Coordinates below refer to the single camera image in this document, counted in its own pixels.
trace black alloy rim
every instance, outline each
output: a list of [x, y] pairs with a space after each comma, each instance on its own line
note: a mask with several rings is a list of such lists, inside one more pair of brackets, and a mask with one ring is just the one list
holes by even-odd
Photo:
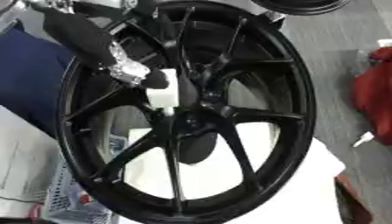
[[[142, 223], [222, 223], [270, 199], [303, 160], [315, 122], [316, 104], [310, 75], [294, 47], [279, 31], [244, 10], [208, 2], [163, 3], [159, 9], [171, 21], [162, 26], [164, 34], [154, 35], [156, 29], [143, 29], [143, 23], [135, 23], [132, 17], [113, 23], [108, 31], [125, 49], [131, 48], [130, 57], [150, 67], [176, 67], [179, 77], [188, 81], [183, 84], [190, 82], [188, 87], [198, 90], [196, 100], [185, 101], [174, 116], [166, 117], [150, 107], [143, 89], [126, 87], [109, 78], [105, 71], [91, 71], [76, 59], [66, 72], [59, 97], [59, 144], [77, 181], [118, 214]], [[189, 40], [199, 32], [211, 32], [224, 46], [220, 51], [214, 49], [214, 45], [206, 50], [213, 43], [211, 38], [206, 41], [198, 38], [203, 46], [195, 39]], [[223, 36], [228, 37], [222, 32], [231, 35], [222, 40]], [[149, 50], [138, 53], [131, 47], [135, 39], [144, 43], [145, 47], [141, 48]], [[239, 58], [235, 53], [243, 43], [250, 43], [255, 52]], [[283, 92], [287, 97], [281, 101], [271, 100], [271, 109], [231, 106], [227, 91], [233, 79], [244, 83], [261, 83], [262, 80], [271, 85], [277, 83], [277, 88], [270, 90], [271, 93], [276, 91], [272, 95], [279, 95], [282, 91], [278, 87], [285, 86]], [[99, 92], [98, 96], [89, 95], [87, 89]], [[152, 131], [105, 163], [92, 143], [89, 121], [123, 105], [142, 111]], [[189, 115], [201, 123], [197, 129], [189, 130], [182, 125]], [[250, 166], [235, 129], [237, 123], [253, 122], [274, 123], [281, 130], [272, 154], [257, 171]], [[217, 132], [225, 138], [239, 162], [243, 182], [213, 197], [186, 199], [179, 179], [176, 146], [182, 139], [207, 132]], [[121, 169], [129, 161], [156, 146], [164, 148], [173, 199], [141, 192], [119, 178]]]
[[254, 3], [271, 11], [289, 15], [318, 15], [335, 11], [350, 0], [252, 0]]

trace plastic basket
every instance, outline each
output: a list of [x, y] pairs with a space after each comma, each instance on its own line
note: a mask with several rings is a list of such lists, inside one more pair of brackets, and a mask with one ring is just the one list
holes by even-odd
[[59, 159], [59, 165], [53, 177], [53, 182], [48, 189], [42, 216], [49, 221], [59, 224], [107, 224], [110, 223], [111, 212], [108, 209], [100, 211], [83, 207], [78, 210], [70, 210], [71, 202], [67, 191], [72, 185], [78, 185], [68, 170], [63, 157]]

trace black handle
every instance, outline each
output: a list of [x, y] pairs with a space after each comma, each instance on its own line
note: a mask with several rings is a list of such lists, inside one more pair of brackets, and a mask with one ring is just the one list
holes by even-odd
[[94, 68], [109, 67], [116, 63], [109, 50], [112, 37], [86, 17], [55, 9], [42, 12], [45, 14], [44, 30], [84, 63]]

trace gray floor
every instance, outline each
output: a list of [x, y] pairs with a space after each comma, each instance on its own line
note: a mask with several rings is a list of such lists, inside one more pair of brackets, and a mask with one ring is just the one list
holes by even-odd
[[[41, 17], [28, 13], [28, 32], [46, 38]], [[392, 38], [392, 1], [353, 0], [345, 8], [316, 17], [289, 17], [284, 33], [304, 57], [318, 98], [316, 137], [347, 166], [346, 172], [374, 224], [392, 223], [392, 150], [376, 141], [357, 149], [350, 145], [368, 128], [350, 103], [358, 73], [358, 49]]]

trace rim lip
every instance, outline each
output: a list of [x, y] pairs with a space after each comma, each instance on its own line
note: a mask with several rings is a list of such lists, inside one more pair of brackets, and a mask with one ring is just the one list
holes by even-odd
[[[215, 7], [220, 7], [221, 9], [227, 8], [228, 10], [233, 10], [235, 9], [239, 13], [246, 13], [253, 17], [251, 14], [247, 13], [246, 11], [237, 9], [235, 7], [227, 6], [225, 4], [221, 3], [210, 3], [210, 2], [175, 2], [175, 3], [162, 3], [161, 5], [180, 5], [180, 4], [195, 4], [195, 5], [200, 5], [200, 4], [209, 4], [210, 6], [215, 6]], [[118, 25], [122, 24], [123, 21], [121, 22], [114, 22], [108, 26], [108, 30], [116, 28]], [[146, 217], [146, 215], [140, 214], [141, 211], [137, 210], [132, 210], [133, 207], [124, 207], [123, 204], [115, 203], [115, 200], [122, 200], [127, 201], [122, 195], [119, 194], [119, 192], [113, 192], [113, 186], [111, 187], [102, 187], [105, 188], [104, 190], [102, 189], [95, 189], [92, 186], [93, 183], [90, 181], [87, 181], [86, 177], [88, 176], [86, 170], [86, 166], [82, 168], [80, 166], [80, 158], [77, 158], [72, 152], [73, 144], [68, 142], [67, 136], [70, 134], [69, 129], [67, 129], [66, 125], [62, 122], [62, 118], [64, 117], [65, 113], [65, 108], [69, 106], [70, 101], [68, 100], [68, 96], [70, 95], [70, 92], [72, 92], [70, 89], [74, 88], [75, 85], [71, 85], [69, 87], [68, 85], [70, 82], [74, 79], [74, 71], [78, 69], [79, 62], [77, 59], [74, 59], [71, 64], [69, 65], [68, 69], [66, 70], [66, 74], [63, 77], [62, 85], [61, 85], [61, 90], [60, 90], [60, 95], [58, 99], [58, 107], [57, 107], [57, 112], [56, 112], [56, 133], [57, 133], [57, 138], [59, 141], [60, 148], [62, 150], [63, 156], [66, 159], [71, 171], [73, 172], [74, 177], [78, 180], [78, 183], [81, 184], [91, 195], [96, 197], [102, 204], [105, 206], [109, 207], [111, 210], [115, 211], [118, 214], [121, 214], [123, 216], [126, 216], [128, 218], [131, 218], [135, 221], [141, 221], [141, 222], [158, 222], [158, 223], [222, 223], [224, 221], [229, 221], [237, 216], [240, 216], [242, 214], [245, 214], [246, 212], [249, 212], [250, 210], [260, 206], [263, 204], [265, 201], [269, 200], [272, 196], [275, 195], [276, 192], [279, 191], [279, 189], [291, 178], [292, 174], [295, 172], [295, 170], [298, 168], [298, 166], [301, 164], [303, 158], [305, 157], [308, 148], [310, 146], [310, 143], [312, 141], [312, 134], [314, 131], [314, 124], [315, 124], [315, 118], [316, 118], [316, 102], [315, 102], [315, 95], [313, 92], [312, 88], [312, 81], [310, 78], [310, 75], [306, 69], [305, 63], [302, 61], [302, 59], [299, 57], [299, 54], [295, 50], [295, 48], [291, 45], [289, 40], [283, 36], [279, 31], [277, 31], [275, 28], [268, 27], [267, 24], [261, 25], [260, 26], [255, 26], [255, 28], [260, 32], [262, 35], [264, 35], [269, 41], [273, 42], [275, 44], [276, 49], [278, 49], [281, 53], [285, 55], [290, 55], [294, 61], [297, 69], [299, 72], [298, 74], [301, 74], [301, 77], [298, 77], [302, 79], [302, 83], [304, 84], [304, 92], [308, 93], [305, 94], [305, 100], [304, 100], [304, 105], [303, 107], [306, 107], [307, 113], [304, 115], [304, 120], [306, 127], [304, 127], [304, 133], [302, 133], [303, 141], [301, 144], [296, 141], [296, 146], [293, 147], [293, 151], [296, 152], [296, 155], [293, 156], [294, 159], [290, 162], [289, 165], [287, 165], [286, 169], [280, 173], [280, 178], [274, 182], [270, 188], [262, 191], [261, 193], [257, 194], [253, 199], [247, 200], [247, 201], [242, 201], [239, 204], [232, 205], [229, 207], [225, 207], [224, 209], [221, 209], [219, 211], [213, 211], [212, 213], [203, 213], [202, 215], [199, 215], [195, 217], [195, 219], [190, 219], [189, 217], [184, 217], [183, 220], [180, 220], [178, 216], [176, 220], [174, 220], [171, 217], [168, 216], [151, 216], [151, 217]]]
[[252, 0], [255, 4], [258, 4], [271, 11], [277, 11], [289, 15], [298, 16], [311, 16], [324, 14], [330, 11], [336, 11], [337, 9], [345, 6], [350, 0], [336, 0], [334, 3], [320, 4], [318, 7], [306, 7], [299, 5], [298, 7], [290, 7], [284, 4], [273, 3], [273, 0]]
[[12, 0], [9, 2], [9, 4], [7, 6], [5, 6], [5, 8], [0, 9], [0, 17], [7, 11], [9, 11], [10, 9], [12, 9], [17, 3], [19, 2], [19, 0]]

